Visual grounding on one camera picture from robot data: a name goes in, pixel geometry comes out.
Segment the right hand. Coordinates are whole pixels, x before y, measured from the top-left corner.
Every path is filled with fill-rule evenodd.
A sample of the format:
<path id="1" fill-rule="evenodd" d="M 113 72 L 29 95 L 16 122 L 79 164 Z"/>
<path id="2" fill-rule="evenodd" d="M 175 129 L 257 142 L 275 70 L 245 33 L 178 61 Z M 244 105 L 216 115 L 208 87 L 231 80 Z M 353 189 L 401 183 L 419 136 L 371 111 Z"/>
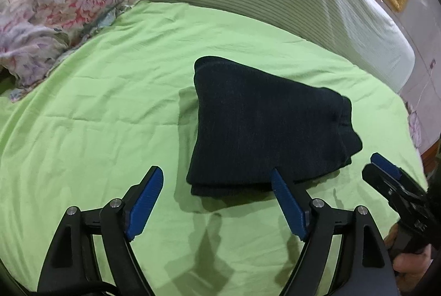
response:
<path id="1" fill-rule="evenodd" d="M 398 280 L 417 283 L 433 261 L 431 254 L 431 244 L 427 245 L 420 254 L 398 254 L 392 262 L 394 271 L 398 273 Z"/>

